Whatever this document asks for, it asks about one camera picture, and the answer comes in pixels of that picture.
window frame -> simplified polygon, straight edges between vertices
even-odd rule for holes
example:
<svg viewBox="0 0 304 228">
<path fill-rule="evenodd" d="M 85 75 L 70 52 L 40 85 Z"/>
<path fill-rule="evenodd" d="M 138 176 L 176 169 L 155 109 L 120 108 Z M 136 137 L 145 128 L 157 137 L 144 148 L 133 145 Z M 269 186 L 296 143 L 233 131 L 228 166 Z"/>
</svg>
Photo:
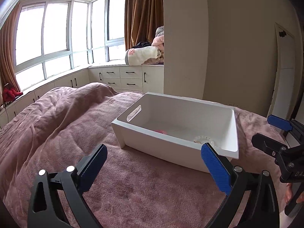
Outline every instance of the window frame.
<svg viewBox="0 0 304 228">
<path fill-rule="evenodd" d="M 71 64 L 71 69 L 74 69 L 74 62 L 73 62 L 73 53 L 78 53 L 78 52 L 87 52 L 88 56 L 88 64 L 93 64 L 95 63 L 93 60 L 93 50 L 94 49 L 99 49 L 103 48 L 105 49 L 105 63 L 106 65 L 116 65 L 115 62 L 121 60 L 109 60 L 109 52 L 108 48 L 110 46 L 115 46 L 115 45 L 122 45 L 125 44 L 124 38 L 119 38 L 119 39 L 112 39 L 108 40 L 108 16 L 109 16 L 109 0 L 105 0 L 104 5 L 104 46 L 97 47 L 97 48 L 92 48 L 92 4 L 97 0 L 24 0 L 20 2 L 18 11 L 17 11 L 17 16 L 14 22 L 14 40 L 13 40 L 13 65 L 14 65 L 14 71 L 15 74 L 18 74 L 28 68 L 31 68 L 37 64 L 42 63 L 43 65 L 43 72 L 44 72 L 44 79 L 46 80 L 47 74 L 45 70 L 45 62 L 59 58 L 62 56 L 69 56 L 70 57 L 70 64 Z M 86 34 L 87 34 L 87 49 L 82 50 L 82 51 L 73 51 L 72 49 L 72 12 L 73 12 L 73 4 L 74 2 L 82 2 L 82 3 L 87 3 L 88 4 L 88 10 L 87 10 L 87 25 L 86 25 Z M 41 26 L 41 56 L 35 57 L 33 59 L 30 59 L 26 62 L 23 62 L 19 65 L 16 65 L 16 36 L 17 36 L 17 28 L 18 28 L 18 22 L 19 22 L 19 17 L 20 13 L 22 10 L 23 6 L 28 6 L 32 4 L 37 4 L 37 3 L 44 3 L 45 8 L 44 8 L 44 14 L 42 18 L 42 26 Z M 67 18 L 66 18 L 66 50 L 61 50 L 49 54 L 44 54 L 44 22 L 45 22 L 45 14 L 47 10 L 48 3 L 68 3 L 68 9 L 67 9 Z"/>
</svg>

red plush toy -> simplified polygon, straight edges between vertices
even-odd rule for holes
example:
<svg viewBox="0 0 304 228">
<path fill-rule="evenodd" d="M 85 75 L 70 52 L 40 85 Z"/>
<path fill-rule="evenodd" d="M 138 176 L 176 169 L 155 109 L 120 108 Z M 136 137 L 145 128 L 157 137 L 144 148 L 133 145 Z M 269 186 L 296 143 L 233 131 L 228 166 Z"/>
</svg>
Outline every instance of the red plush toy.
<svg viewBox="0 0 304 228">
<path fill-rule="evenodd" d="M 11 84 L 6 84 L 2 93 L 4 102 L 14 101 L 16 97 L 21 96 L 23 92 L 16 92 L 15 88 Z"/>
</svg>

pink blanket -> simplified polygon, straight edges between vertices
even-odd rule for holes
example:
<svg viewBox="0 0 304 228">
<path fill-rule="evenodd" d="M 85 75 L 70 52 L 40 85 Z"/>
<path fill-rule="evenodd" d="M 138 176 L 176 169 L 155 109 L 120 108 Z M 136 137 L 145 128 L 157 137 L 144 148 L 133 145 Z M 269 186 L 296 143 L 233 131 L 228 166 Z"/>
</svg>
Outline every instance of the pink blanket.
<svg viewBox="0 0 304 228">
<path fill-rule="evenodd" d="M 79 89 L 55 88 L 19 113 L 0 132 L 0 196 L 21 227 L 26 227 L 32 183 L 40 169 L 62 171 L 88 155 L 97 144 L 108 159 L 84 198 L 103 227 L 204 227 L 224 193 L 210 174 L 181 167 L 130 147 L 120 149 L 111 121 L 142 94 L 115 91 L 92 83 Z M 260 132 L 282 141 L 264 117 L 235 108 L 240 159 L 247 171 L 268 169 L 283 207 L 284 184 L 270 156 L 253 148 Z M 78 227 L 64 194 L 66 215 Z M 236 225 L 245 200 L 232 223 Z"/>
</svg>

window pane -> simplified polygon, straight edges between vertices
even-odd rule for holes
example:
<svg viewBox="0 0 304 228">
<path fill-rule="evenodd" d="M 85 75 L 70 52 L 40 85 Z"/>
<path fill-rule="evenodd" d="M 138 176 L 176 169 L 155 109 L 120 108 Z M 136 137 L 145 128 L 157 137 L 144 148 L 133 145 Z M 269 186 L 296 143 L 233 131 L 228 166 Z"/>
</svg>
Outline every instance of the window pane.
<svg viewBox="0 0 304 228">
<path fill-rule="evenodd" d="M 73 63 L 74 63 L 74 68 L 88 64 L 87 51 L 73 53 Z"/>
<path fill-rule="evenodd" d="M 44 21 L 44 54 L 67 49 L 68 3 L 49 3 Z"/>
<path fill-rule="evenodd" d="M 92 5 L 92 47 L 105 45 L 105 0 L 97 0 Z"/>
<path fill-rule="evenodd" d="M 62 73 L 71 69 L 70 56 L 62 56 L 45 62 L 45 71 L 47 77 Z"/>
<path fill-rule="evenodd" d="M 21 9 L 16 35 L 16 64 L 41 56 L 41 27 L 44 3 Z"/>
<path fill-rule="evenodd" d="M 109 60 L 124 59 L 126 55 L 125 45 L 115 45 L 109 47 Z"/>
<path fill-rule="evenodd" d="M 109 40 L 125 36 L 125 0 L 109 2 Z"/>
<path fill-rule="evenodd" d="M 21 90 L 44 80 L 42 63 L 16 74 Z"/>
<path fill-rule="evenodd" d="M 72 12 L 73 52 L 87 49 L 87 11 L 87 3 L 74 2 Z"/>
<path fill-rule="evenodd" d="M 104 47 L 93 50 L 93 62 L 94 63 L 104 63 L 105 62 Z"/>
</svg>

bin handle cutout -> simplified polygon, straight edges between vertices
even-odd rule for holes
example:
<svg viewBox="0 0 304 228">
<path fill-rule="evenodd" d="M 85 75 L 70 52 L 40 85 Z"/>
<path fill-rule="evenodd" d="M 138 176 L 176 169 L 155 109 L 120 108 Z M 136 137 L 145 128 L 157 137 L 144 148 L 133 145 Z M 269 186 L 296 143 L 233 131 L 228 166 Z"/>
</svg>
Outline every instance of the bin handle cutout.
<svg viewBox="0 0 304 228">
<path fill-rule="evenodd" d="M 130 122 L 141 111 L 141 105 L 137 106 L 128 116 L 127 122 Z"/>
</svg>

